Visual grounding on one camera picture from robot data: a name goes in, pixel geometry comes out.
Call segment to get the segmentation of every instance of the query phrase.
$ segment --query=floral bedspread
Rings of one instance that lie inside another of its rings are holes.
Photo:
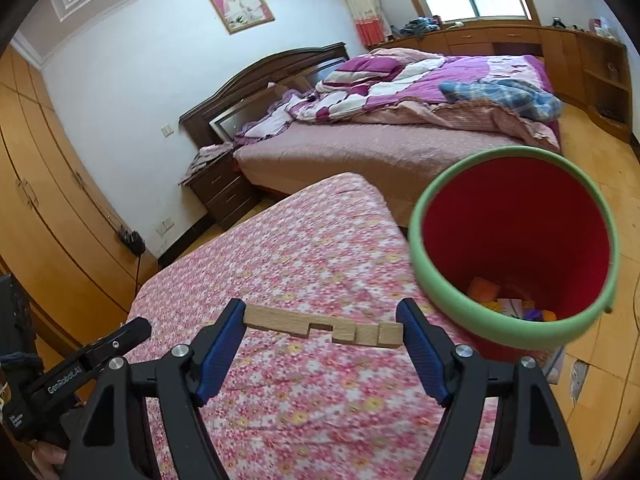
[[[456,343],[463,336],[425,300],[407,243],[378,190],[343,173],[277,203],[152,278],[130,317],[152,338],[130,362],[159,358],[216,320],[230,298],[349,317],[394,320],[412,297]],[[335,345],[247,329],[219,395],[201,410],[231,479],[412,479],[442,409],[404,347]],[[149,418],[164,480],[175,479],[158,404]],[[479,479],[495,420],[488,400],[467,479]]]

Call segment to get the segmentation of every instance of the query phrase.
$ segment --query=bed headboard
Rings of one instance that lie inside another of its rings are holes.
[[[344,43],[296,48],[263,57],[182,115],[180,124],[199,148],[221,144],[220,134],[233,138],[243,124],[263,117],[287,89],[311,90],[348,59]]]

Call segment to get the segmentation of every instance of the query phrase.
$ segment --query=blue plaid cloth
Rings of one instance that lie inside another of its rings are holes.
[[[489,99],[522,117],[541,123],[549,123],[562,113],[562,102],[555,95],[519,79],[500,79],[487,83],[443,81],[438,88],[450,103]]]

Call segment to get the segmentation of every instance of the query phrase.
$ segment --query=human hand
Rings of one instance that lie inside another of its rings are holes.
[[[48,442],[38,441],[36,449],[31,453],[31,459],[38,468],[39,478],[42,480],[60,480],[53,466],[65,463],[66,451]]]

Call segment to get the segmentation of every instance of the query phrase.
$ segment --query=screw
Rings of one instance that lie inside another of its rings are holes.
[[[176,345],[171,348],[171,355],[174,357],[184,357],[189,353],[189,347],[187,345]]]
[[[525,355],[522,359],[520,359],[520,364],[525,368],[535,368],[536,360],[528,355]]]
[[[474,349],[469,345],[456,346],[456,354],[460,357],[471,357],[474,354]]]
[[[120,370],[124,366],[124,359],[122,357],[114,357],[109,361],[109,368],[111,370]]]

